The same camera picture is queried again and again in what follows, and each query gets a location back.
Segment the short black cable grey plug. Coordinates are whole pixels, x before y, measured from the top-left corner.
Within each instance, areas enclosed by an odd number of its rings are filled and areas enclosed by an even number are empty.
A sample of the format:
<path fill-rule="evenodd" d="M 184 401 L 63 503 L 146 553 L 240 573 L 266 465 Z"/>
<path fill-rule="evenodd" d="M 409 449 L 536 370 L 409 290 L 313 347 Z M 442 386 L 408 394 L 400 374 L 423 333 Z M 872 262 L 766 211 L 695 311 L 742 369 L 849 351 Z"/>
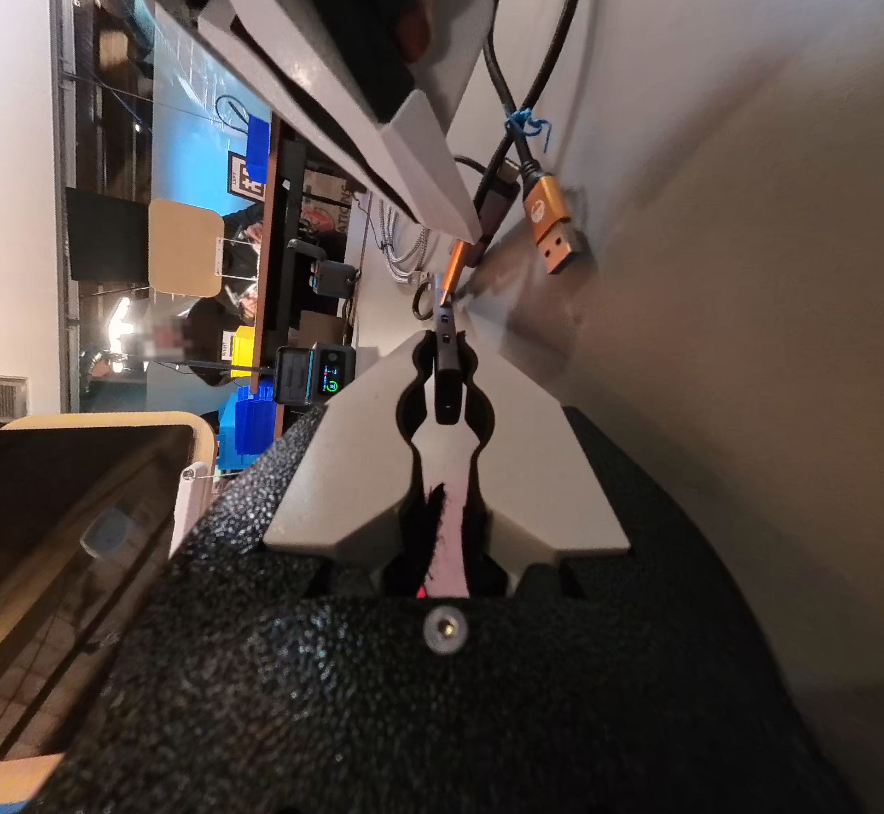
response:
<path fill-rule="evenodd" d="M 454 160 L 458 164 L 474 170 L 480 176 L 484 175 L 485 167 L 472 157 L 455 155 Z M 468 244 L 467 249 L 460 252 L 463 261 L 460 269 L 461 274 L 466 269 L 478 267 L 501 224 L 513 207 L 514 201 L 521 196 L 520 175 L 521 171 L 517 163 L 505 158 L 497 174 L 492 178 L 491 186 L 480 208 L 479 220 L 482 225 L 482 235 L 477 244 Z M 421 310 L 423 295 L 429 289 L 427 283 L 427 278 L 420 281 L 412 301 L 413 315 L 421 322 L 428 321 L 432 316 L 431 308 L 427 307 L 426 311 Z"/>

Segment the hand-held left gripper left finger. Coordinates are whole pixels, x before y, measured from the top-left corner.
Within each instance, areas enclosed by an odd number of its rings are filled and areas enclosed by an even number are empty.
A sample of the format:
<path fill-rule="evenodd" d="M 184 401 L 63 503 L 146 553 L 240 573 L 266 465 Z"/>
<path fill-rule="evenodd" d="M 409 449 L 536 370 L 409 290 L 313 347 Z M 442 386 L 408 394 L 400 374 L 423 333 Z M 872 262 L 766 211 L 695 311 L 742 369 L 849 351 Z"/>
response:
<path fill-rule="evenodd" d="M 429 334 L 416 333 L 326 403 L 263 543 L 378 575 L 402 550 L 401 511 L 423 501 Z"/>

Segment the blue twist tie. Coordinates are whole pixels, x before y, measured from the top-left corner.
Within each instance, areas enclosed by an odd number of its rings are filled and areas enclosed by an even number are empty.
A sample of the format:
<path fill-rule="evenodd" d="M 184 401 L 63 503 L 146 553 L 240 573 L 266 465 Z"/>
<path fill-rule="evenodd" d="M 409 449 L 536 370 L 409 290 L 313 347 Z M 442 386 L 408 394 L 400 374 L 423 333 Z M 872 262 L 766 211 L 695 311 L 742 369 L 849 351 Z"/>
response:
<path fill-rule="evenodd" d="M 552 134 L 552 124 L 545 118 L 535 116 L 532 108 L 522 108 L 509 113 L 506 117 L 505 128 L 514 141 L 527 142 L 530 139 L 541 139 L 543 152 L 547 152 Z"/>

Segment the printed cardboard box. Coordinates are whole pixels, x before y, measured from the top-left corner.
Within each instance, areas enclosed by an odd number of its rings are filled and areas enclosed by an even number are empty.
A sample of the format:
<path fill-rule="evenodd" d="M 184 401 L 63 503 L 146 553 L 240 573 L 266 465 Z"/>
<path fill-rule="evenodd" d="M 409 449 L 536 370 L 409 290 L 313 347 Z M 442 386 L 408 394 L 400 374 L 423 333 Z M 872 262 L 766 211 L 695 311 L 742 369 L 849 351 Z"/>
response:
<path fill-rule="evenodd" d="M 352 203 L 353 194 L 346 176 L 327 168 L 305 168 L 301 228 L 333 261 L 345 260 Z"/>

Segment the blue storage bins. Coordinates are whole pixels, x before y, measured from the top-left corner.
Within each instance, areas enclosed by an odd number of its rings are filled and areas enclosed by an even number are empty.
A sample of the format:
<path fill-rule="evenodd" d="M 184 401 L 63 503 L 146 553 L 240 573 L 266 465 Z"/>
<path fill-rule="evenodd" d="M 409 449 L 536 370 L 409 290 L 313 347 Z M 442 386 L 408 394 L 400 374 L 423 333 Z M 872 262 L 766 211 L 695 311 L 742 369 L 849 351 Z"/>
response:
<path fill-rule="evenodd" d="M 219 410 L 216 466 L 231 472 L 252 465 L 273 442 L 276 413 L 270 379 L 262 379 L 256 393 L 248 385 L 237 388 Z"/>

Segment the white mirror stand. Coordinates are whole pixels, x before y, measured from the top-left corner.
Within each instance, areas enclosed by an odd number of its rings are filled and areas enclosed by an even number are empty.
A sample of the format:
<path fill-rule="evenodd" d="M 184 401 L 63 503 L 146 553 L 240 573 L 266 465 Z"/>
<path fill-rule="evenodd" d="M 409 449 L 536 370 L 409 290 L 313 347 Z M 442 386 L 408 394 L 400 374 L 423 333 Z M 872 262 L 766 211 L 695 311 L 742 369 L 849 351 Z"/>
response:
<path fill-rule="evenodd" d="M 213 480 L 209 471 L 208 464 L 203 461 L 195 461 L 180 474 L 174 504 L 169 558 L 174 556 L 204 514 Z"/>

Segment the black power station green display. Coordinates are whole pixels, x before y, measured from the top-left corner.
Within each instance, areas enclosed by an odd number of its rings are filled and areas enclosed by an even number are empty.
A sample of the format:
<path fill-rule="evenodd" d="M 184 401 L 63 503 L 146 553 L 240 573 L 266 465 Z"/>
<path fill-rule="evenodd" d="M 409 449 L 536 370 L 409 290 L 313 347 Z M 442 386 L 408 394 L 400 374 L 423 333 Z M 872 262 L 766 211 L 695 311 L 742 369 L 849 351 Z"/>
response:
<path fill-rule="evenodd" d="M 283 407 L 324 404 L 354 380 L 355 365 L 356 350 L 347 344 L 280 347 L 273 377 L 273 400 Z"/>

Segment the black usb-c cable orange plugs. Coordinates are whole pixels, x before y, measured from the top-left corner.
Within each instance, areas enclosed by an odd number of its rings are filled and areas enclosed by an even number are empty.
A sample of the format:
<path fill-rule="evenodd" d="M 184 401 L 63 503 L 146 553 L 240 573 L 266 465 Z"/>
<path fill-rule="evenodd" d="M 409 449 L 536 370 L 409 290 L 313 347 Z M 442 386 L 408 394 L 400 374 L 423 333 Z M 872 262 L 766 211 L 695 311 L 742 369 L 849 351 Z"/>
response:
<path fill-rule="evenodd" d="M 496 95 L 499 97 L 506 117 L 509 113 L 522 108 L 532 108 L 546 88 L 553 70 L 558 63 L 565 40 L 576 14 L 580 0 L 563 0 L 558 21 L 553 28 L 552 36 L 539 69 L 520 106 L 517 106 L 514 95 L 506 82 L 500 68 L 494 44 L 494 28 L 500 6 L 500 0 L 493 0 L 492 24 L 483 44 L 483 60 Z M 559 273 L 578 254 L 576 237 L 571 227 L 571 211 L 565 200 L 565 194 L 558 179 L 545 170 L 533 155 L 529 141 L 516 140 L 505 128 L 504 136 L 497 146 L 491 161 L 484 169 L 484 175 L 474 195 L 474 207 L 480 212 L 481 205 L 492 178 L 497 174 L 510 150 L 514 150 L 521 171 L 520 179 L 523 193 L 523 211 L 531 228 L 532 239 L 536 249 L 543 257 L 547 273 Z"/>

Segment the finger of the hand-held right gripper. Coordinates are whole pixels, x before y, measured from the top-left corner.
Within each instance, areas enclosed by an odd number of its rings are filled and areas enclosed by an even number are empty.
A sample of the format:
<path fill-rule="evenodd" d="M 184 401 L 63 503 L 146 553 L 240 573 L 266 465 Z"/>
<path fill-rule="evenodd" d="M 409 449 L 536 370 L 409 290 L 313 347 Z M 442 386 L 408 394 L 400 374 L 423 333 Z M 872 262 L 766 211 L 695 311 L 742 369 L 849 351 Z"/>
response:
<path fill-rule="evenodd" d="M 370 104 L 313 0 L 209 0 L 198 29 L 279 117 L 415 223 L 473 243 L 478 214 L 427 96 L 393 85 L 392 112 Z"/>
<path fill-rule="evenodd" d="M 493 0 L 427 0 L 430 44 L 413 66 L 443 134 L 448 134 L 492 23 Z"/>

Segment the large beige framed mirror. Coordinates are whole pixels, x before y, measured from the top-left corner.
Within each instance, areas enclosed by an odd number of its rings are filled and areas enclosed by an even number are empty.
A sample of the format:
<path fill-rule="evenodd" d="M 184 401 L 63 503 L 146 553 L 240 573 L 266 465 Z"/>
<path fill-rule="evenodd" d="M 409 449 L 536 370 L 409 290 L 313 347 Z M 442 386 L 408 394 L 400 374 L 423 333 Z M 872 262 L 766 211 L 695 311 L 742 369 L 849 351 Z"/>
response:
<path fill-rule="evenodd" d="M 215 432 L 182 411 L 23 418 L 1 434 L 2 759 L 62 753 L 169 558 L 181 472 Z"/>

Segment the wooden top table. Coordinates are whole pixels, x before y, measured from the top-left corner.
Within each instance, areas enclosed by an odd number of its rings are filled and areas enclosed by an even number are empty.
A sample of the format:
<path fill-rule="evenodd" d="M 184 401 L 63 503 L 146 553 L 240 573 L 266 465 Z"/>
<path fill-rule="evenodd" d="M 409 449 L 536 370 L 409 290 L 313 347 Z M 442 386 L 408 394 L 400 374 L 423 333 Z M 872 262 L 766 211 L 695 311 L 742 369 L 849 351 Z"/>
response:
<path fill-rule="evenodd" d="M 261 355 L 273 355 L 288 342 L 295 274 L 295 253 L 288 244 L 299 231 L 306 158 L 300 136 L 272 115 L 256 312 Z"/>

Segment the small grey power station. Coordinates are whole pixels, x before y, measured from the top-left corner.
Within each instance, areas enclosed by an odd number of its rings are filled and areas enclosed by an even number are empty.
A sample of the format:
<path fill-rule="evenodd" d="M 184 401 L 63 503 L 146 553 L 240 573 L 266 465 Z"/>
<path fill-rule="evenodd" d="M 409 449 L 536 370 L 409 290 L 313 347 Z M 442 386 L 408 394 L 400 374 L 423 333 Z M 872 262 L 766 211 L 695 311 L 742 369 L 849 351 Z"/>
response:
<path fill-rule="evenodd" d="M 335 300 L 353 298 L 355 286 L 361 279 L 358 267 L 331 260 L 322 246 L 299 238 L 289 240 L 286 247 L 311 259 L 308 285 L 316 295 Z"/>

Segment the grey usb hub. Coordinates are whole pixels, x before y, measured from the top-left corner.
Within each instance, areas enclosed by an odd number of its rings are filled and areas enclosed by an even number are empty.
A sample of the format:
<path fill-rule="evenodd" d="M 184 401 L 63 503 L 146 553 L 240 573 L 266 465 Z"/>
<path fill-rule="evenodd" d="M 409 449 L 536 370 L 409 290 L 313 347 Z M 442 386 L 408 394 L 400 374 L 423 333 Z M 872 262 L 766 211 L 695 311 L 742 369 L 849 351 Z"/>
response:
<path fill-rule="evenodd" d="M 463 370 L 452 306 L 436 306 L 434 313 L 434 411 L 443 426 L 458 423 L 463 400 Z"/>

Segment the small beige rounded board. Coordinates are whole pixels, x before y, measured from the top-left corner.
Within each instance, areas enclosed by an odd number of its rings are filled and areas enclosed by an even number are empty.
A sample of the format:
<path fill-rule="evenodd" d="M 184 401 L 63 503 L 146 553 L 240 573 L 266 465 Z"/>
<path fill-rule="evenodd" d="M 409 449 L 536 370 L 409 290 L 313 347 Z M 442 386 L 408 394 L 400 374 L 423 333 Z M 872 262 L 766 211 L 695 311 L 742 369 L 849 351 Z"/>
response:
<path fill-rule="evenodd" d="M 149 285 L 157 292 L 214 298 L 222 289 L 223 217 L 209 209 L 149 203 Z"/>

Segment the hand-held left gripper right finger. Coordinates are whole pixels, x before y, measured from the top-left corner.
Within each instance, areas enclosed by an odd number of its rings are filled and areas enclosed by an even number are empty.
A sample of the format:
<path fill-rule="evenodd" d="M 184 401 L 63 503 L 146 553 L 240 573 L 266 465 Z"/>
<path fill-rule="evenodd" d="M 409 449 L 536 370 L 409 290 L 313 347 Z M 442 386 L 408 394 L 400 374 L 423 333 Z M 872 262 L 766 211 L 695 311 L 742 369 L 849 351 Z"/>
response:
<path fill-rule="evenodd" d="M 627 535 L 552 395 L 465 332 L 463 417 L 477 438 L 462 524 L 465 569 L 623 555 Z"/>

